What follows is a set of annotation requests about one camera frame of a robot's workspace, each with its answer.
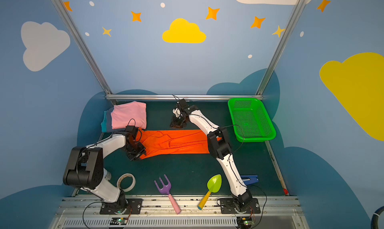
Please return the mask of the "orange t shirt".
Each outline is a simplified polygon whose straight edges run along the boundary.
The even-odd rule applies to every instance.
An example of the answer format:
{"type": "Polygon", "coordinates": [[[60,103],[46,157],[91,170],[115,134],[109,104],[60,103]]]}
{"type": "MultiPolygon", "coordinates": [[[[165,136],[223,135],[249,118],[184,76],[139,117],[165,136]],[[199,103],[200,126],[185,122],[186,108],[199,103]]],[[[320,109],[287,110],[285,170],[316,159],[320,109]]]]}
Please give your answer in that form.
{"type": "Polygon", "coordinates": [[[142,130],[137,140],[146,148],[141,160],[158,155],[210,153],[207,135],[201,130],[142,130]]]}

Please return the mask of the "green plastic basket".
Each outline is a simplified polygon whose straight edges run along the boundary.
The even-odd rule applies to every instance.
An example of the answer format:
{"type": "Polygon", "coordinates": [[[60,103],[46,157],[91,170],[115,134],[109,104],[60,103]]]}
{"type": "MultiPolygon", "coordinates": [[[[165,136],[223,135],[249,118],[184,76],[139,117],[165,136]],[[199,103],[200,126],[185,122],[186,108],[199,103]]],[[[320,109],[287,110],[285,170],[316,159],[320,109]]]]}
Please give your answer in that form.
{"type": "Polygon", "coordinates": [[[276,130],[261,100],[232,98],[228,107],[239,142],[265,142],[276,137],[276,130]]]}

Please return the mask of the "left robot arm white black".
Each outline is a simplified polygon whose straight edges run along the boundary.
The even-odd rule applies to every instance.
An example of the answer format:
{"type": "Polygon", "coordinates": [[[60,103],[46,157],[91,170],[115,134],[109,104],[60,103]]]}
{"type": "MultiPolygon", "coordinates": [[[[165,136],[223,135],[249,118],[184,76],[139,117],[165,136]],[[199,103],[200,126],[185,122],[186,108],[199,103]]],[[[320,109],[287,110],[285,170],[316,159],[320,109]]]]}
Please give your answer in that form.
{"type": "Polygon", "coordinates": [[[146,154],[140,142],[143,132],[135,126],[127,126],[124,131],[112,133],[97,143],[74,147],[71,150],[63,176],[63,183],[89,192],[105,204],[124,205],[124,191],[111,184],[104,177],[104,158],[122,150],[133,161],[146,154]]]}

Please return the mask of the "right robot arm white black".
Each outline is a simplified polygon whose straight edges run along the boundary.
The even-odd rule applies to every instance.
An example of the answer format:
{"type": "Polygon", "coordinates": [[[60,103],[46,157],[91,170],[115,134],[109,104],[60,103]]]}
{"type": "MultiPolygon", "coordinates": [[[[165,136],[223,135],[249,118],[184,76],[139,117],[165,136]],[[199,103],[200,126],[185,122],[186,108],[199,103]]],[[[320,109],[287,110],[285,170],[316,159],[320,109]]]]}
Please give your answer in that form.
{"type": "Polygon", "coordinates": [[[183,128],[188,122],[195,124],[207,136],[210,155],[221,165],[230,185],[232,197],[239,211],[253,200],[250,189],[241,180],[234,162],[233,150],[226,127],[211,122],[195,105],[188,105],[185,99],[176,99],[171,127],[183,128]]]}

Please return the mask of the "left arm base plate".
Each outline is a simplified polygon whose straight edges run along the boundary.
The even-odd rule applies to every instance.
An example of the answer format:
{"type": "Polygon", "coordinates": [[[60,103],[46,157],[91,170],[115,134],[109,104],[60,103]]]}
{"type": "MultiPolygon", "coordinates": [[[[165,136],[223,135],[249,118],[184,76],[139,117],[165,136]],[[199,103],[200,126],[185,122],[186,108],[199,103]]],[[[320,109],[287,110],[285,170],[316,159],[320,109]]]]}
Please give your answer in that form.
{"type": "Polygon", "coordinates": [[[142,199],[118,200],[115,203],[102,203],[100,215],[138,215],[141,212],[142,199]]]}

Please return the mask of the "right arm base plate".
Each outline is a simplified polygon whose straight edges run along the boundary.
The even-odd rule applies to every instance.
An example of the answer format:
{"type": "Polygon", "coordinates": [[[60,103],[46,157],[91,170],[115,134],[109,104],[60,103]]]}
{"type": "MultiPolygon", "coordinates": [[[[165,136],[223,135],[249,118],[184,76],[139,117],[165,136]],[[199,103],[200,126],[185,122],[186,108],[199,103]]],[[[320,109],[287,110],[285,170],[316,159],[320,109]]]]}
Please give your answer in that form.
{"type": "Polygon", "coordinates": [[[222,214],[261,214],[260,204],[256,198],[242,211],[236,209],[233,198],[219,198],[217,204],[220,206],[222,214]]]}

